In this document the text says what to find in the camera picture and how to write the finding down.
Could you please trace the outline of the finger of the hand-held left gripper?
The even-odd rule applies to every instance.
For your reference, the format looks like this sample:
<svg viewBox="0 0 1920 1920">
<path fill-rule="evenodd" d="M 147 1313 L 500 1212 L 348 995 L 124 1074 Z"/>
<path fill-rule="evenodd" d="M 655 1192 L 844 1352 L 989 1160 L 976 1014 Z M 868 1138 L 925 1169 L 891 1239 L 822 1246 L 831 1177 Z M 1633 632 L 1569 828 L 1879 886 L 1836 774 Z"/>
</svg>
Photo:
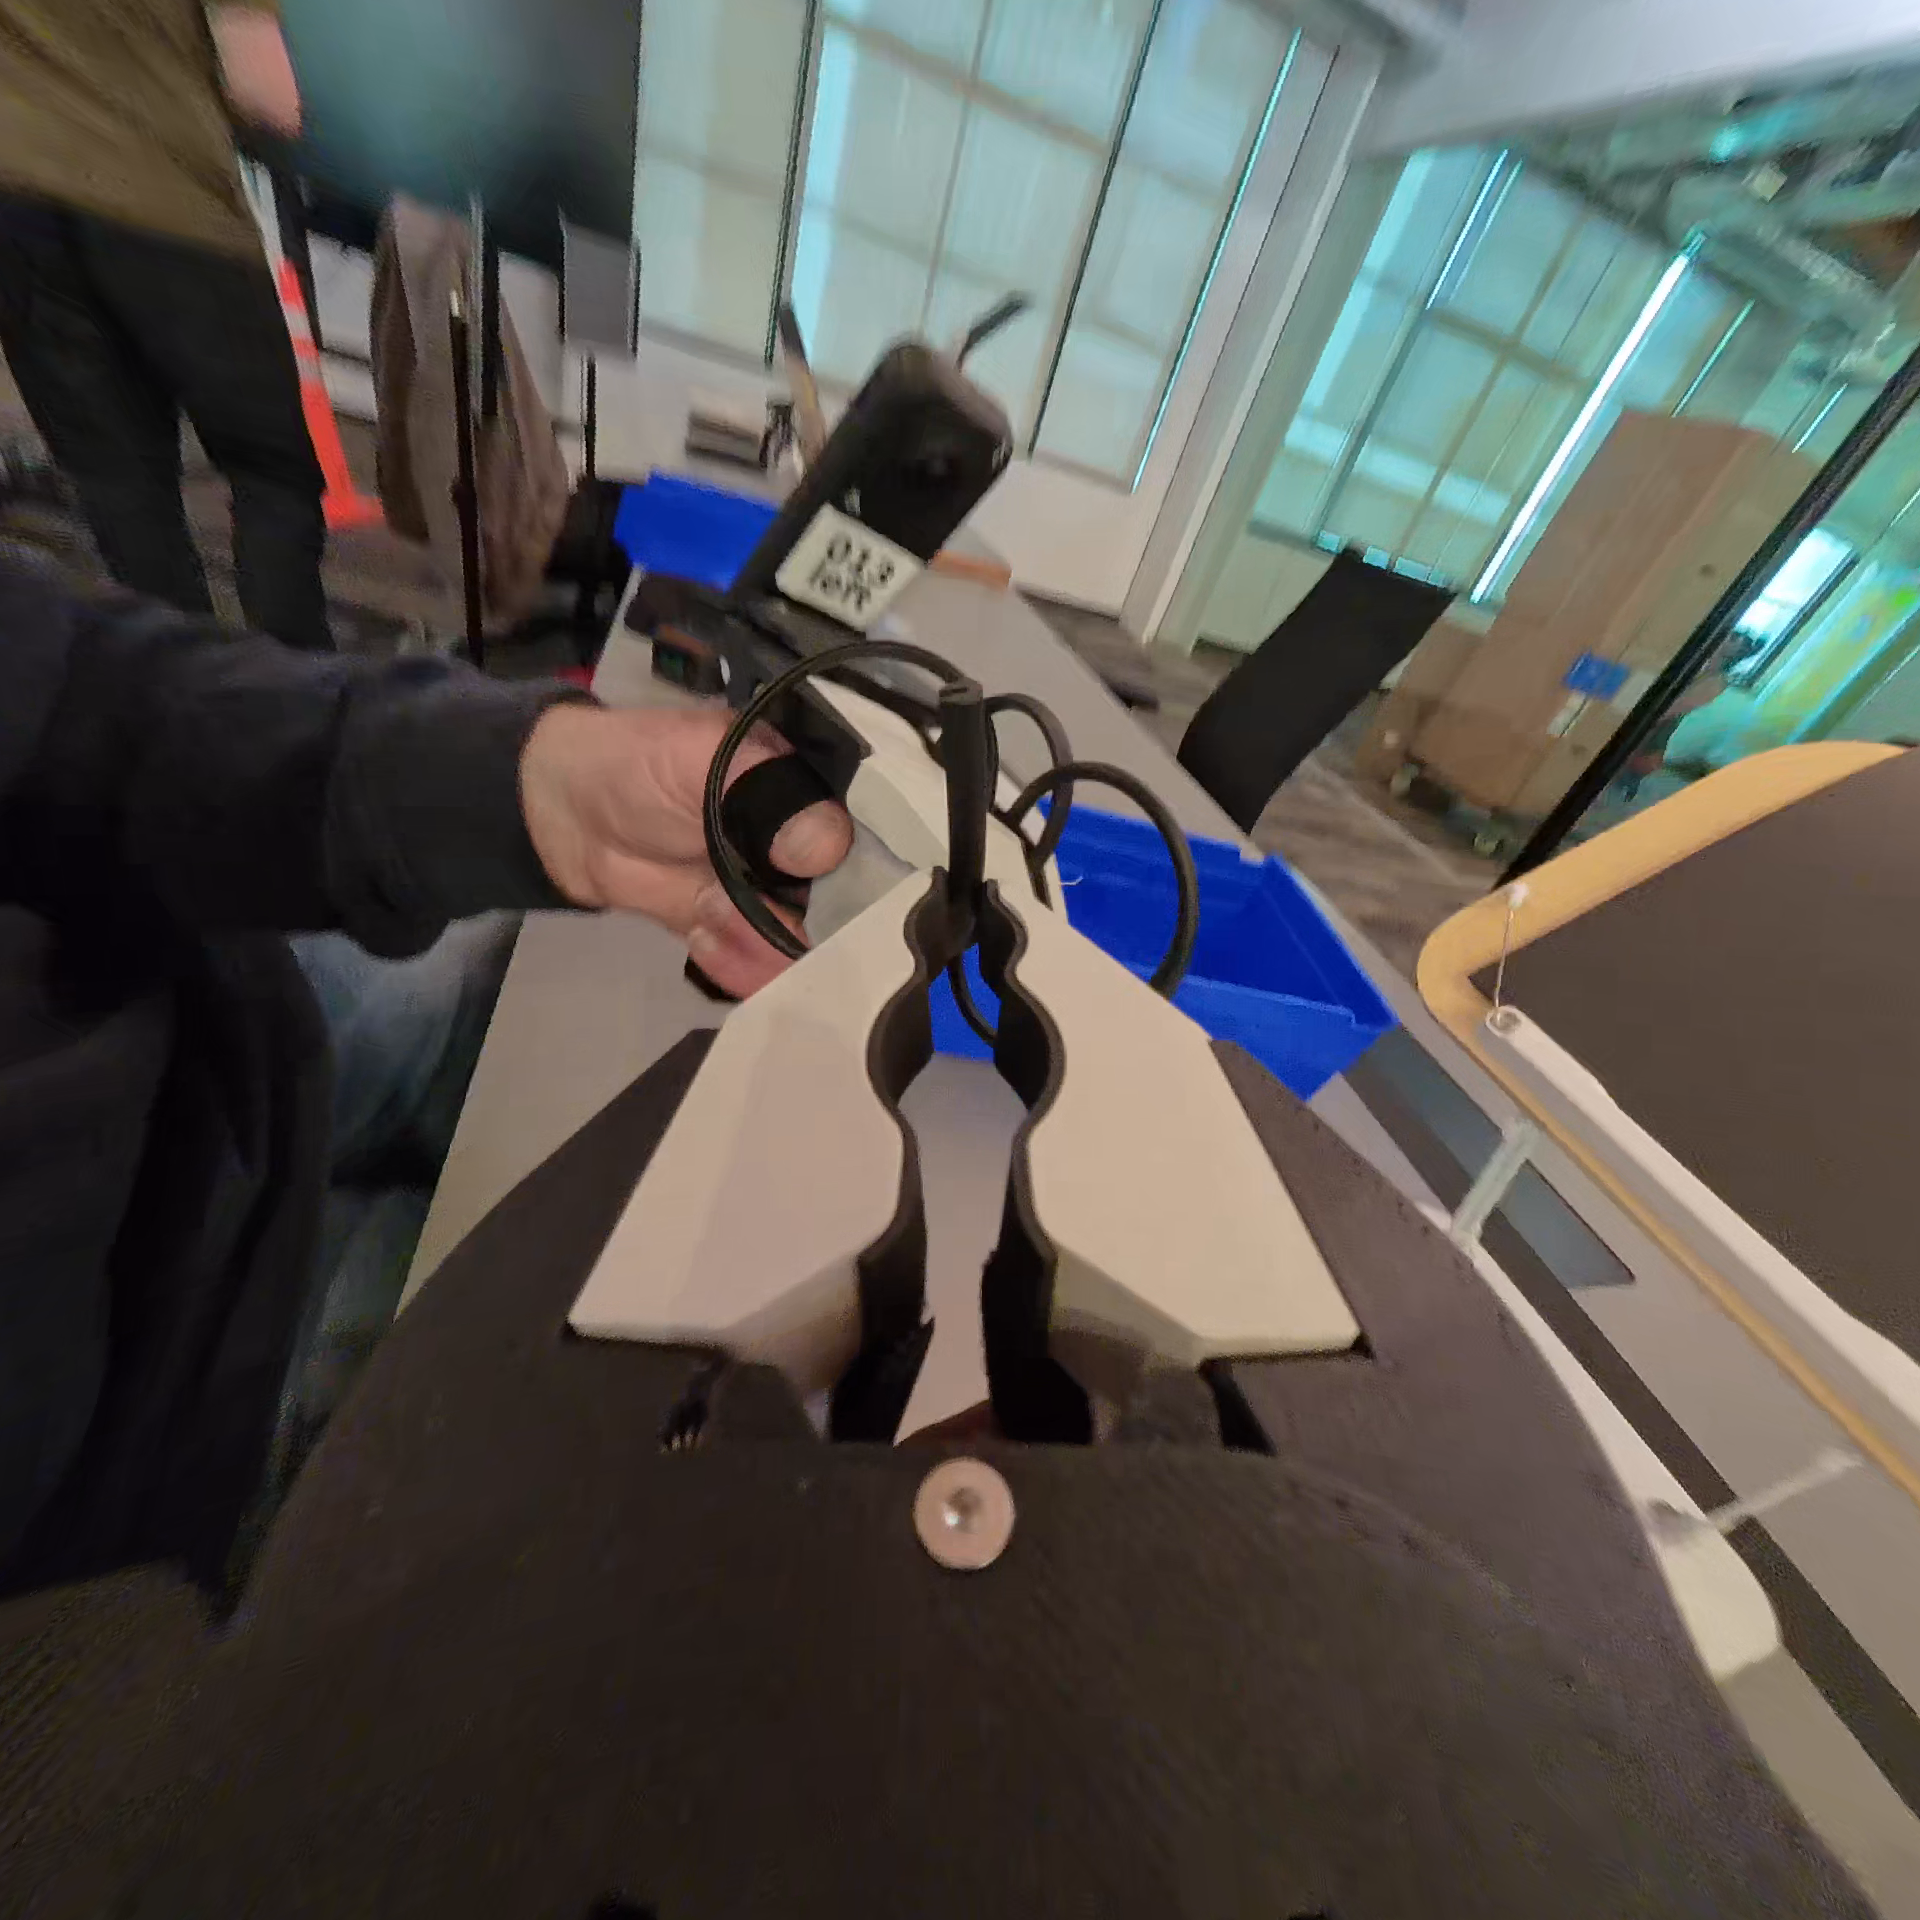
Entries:
<svg viewBox="0 0 1920 1920">
<path fill-rule="evenodd" d="M 947 768 L 923 744 L 868 744 L 849 777 L 849 817 L 909 872 L 951 867 Z"/>
</svg>

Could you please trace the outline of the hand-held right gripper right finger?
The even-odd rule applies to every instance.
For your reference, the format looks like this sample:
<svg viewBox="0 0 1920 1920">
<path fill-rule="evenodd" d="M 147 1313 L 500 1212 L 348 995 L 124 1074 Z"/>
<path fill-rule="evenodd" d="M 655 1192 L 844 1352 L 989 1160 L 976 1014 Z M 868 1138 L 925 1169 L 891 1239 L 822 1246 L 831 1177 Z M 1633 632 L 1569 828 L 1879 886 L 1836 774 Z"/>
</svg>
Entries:
<svg viewBox="0 0 1920 1920">
<path fill-rule="evenodd" d="M 1049 907 L 984 902 L 1019 1095 L 980 1281 L 992 1367 L 1348 1353 L 1359 1323 L 1208 1035 Z"/>
</svg>

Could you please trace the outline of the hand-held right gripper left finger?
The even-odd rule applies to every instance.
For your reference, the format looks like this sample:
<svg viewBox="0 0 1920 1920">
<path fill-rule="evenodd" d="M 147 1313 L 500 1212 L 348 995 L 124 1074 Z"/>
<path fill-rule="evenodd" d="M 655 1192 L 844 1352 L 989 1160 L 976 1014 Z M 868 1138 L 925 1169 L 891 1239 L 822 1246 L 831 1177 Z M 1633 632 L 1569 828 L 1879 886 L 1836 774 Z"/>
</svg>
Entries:
<svg viewBox="0 0 1920 1920">
<path fill-rule="evenodd" d="M 849 1367 L 923 1329 L 918 1171 L 872 1042 L 925 1011 L 909 942 L 939 879 L 902 879 L 743 1001 L 569 1311 L 579 1337 Z"/>
</svg>

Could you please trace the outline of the large blue bin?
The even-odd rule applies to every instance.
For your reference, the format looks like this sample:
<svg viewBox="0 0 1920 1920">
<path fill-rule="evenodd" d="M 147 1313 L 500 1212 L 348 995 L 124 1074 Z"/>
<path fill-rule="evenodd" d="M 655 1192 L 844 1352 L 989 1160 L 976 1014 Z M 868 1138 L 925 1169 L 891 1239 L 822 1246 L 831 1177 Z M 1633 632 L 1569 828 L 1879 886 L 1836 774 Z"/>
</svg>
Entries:
<svg viewBox="0 0 1920 1920">
<path fill-rule="evenodd" d="M 1295 1097 L 1317 1097 L 1397 1024 L 1385 996 L 1278 858 L 1204 835 L 1189 835 L 1189 850 L 1197 931 L 1176 1006 Z M 1075 806 L 1056 867 L 1072 929 L 1150 978 L 1176 911 L 1158 831 Z"/>
</svg>

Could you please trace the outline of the person's left forearm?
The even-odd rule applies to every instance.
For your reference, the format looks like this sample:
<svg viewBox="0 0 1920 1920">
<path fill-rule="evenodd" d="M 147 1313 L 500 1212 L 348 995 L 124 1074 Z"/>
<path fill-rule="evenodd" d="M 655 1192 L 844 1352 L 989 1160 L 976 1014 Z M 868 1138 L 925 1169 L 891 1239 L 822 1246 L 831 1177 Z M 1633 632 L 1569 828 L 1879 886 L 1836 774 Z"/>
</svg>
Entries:
<svg viewBox="0 0 1920 1920">
<path fill-rule="evenodd" d="M 309 655 L 5 553 L 3 898 L 70 929 L 344 932 L 563 904 L 520 761 L 575 689 Z"/>
</svg>

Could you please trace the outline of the person's left hand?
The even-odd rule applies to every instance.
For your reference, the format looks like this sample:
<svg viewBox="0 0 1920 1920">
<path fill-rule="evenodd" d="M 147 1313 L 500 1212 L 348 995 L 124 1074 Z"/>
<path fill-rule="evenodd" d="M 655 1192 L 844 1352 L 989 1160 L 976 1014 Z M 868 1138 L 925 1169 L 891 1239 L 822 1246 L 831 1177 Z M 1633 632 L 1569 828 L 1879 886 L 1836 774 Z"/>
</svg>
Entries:
<svg viewBox="0 0 1920 1920">
<path fill-rule="evenodd" d="M 727 708 L 543 711 L 519 758 L 519 810 L 552 887 L 593 912 L 643 918 L 733 999 L 788 959 L 747 923 L 704 848 L 704 784 Z"/>
</svg>

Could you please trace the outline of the pale tool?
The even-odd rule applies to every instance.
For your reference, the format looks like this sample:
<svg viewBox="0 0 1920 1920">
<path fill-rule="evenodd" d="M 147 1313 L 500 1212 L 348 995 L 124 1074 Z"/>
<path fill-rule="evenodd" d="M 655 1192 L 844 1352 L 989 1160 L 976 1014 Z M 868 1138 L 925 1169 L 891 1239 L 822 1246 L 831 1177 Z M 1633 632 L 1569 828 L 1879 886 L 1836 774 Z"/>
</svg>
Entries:
<svg viewBox="0 0 1920 1920">
<path fill-rule="evenodd" d="M 987 344 L 1000 336 L 1009 326 L 1015 326 L 1028 308 L 1033 300 L 1025 292 L 1007 292 L 1000 296 L 997 302 L 980 308 L 958 334 L 958 339 L 947 351 L 947 361 L 951 361 L 952 370 L 969 379 L 980 392 L 987 388 L 989 378 L 976 370 L 972 364 L 984 353 Z"/>
</svg>

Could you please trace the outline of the small blue bin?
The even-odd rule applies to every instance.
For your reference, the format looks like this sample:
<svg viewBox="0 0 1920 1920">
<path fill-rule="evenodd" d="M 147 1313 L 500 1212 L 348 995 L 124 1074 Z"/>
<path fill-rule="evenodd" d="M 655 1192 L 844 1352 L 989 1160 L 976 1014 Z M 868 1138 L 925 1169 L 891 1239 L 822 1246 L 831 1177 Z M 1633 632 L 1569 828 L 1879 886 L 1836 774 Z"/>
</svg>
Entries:
<svg viewBox="0 0 1920 1920">
<path fill-rule="evenodd" d="M 652 471 L 620 489 L 612 539 L 635 570 L 725 592 L 777 514 L 766 497 Z"/>
</svg>

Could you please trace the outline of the black chair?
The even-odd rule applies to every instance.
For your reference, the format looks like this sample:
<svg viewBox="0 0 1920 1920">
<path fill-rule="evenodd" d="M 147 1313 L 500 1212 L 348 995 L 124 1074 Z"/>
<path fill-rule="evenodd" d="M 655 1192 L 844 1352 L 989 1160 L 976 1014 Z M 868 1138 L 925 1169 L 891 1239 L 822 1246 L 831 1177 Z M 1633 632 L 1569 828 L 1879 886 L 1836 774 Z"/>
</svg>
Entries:
<svg viewBox="0 0 1920 1920">
<path fill-rule="evenodd" d="M 1343 548 L 1197 706 L 1176 761 L 1240 835 L 1454 604 Z"/>
</svg>

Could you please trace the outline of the brown padded seat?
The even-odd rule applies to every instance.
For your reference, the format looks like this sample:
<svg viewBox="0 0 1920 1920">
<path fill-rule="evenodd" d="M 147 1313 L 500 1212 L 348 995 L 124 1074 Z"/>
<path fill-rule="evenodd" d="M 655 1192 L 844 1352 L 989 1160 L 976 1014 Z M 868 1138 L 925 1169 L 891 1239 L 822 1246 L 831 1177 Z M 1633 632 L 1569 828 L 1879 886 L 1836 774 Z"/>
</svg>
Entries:
<svg viewBox="0 0 1920 1920">
<path fill-rule="evenodd" d="M 560 544 L 572 476 L 505 305 L 484 314 L 465 218 L 393 198 L 369 292 L 375 492 L 389 528 L 449 591 L 473 586 L 486 632 L 527 618 Z"/>
</svg>

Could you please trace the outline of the black tv screen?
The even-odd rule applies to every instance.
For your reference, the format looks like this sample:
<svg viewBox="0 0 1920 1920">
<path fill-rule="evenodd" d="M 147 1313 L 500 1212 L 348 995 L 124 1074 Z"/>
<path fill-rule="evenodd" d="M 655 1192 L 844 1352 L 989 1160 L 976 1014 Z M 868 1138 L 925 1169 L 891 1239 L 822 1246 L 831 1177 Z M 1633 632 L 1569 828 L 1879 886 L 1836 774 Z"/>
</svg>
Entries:
<svg viewBox="0 0 1920 1920">
<path fill-rule="evenodd" d="M 288 3 L 294 179 L 351 232 L 405 198 L 560 265 L 633 238 L 640 3 Z"/>
</svg>

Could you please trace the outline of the black board with wooden rim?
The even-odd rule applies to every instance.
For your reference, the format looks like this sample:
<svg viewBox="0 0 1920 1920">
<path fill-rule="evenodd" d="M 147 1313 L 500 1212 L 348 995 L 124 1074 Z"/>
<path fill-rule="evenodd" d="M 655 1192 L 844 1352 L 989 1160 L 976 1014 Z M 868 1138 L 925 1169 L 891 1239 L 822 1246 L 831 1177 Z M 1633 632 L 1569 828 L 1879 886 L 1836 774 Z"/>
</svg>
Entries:
<svg viewBox="0 0 1920 1920">
<path fill-rule="evenodd" d="M 1653 1145 L 1916 1362 L 1918 754 L 1734 761 L 1424 945 L 1427 995 L 1542 1028 Z"/>
</svg>

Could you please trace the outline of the cardboard panel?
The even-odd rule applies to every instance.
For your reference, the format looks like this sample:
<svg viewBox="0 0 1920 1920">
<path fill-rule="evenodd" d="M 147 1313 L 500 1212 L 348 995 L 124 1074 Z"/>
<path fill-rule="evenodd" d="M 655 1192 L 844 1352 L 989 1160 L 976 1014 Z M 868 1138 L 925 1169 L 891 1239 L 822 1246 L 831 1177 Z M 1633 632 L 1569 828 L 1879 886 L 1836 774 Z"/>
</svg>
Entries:
<svg viewBox="0 0 1920 1920">
<path fill-rule="evenodd" d="M 1413 731 L 1407 776 L 1497 844 L 1528 832 L 1815 474 L 1758 428 L 1623 412 Z"/>
</svg>

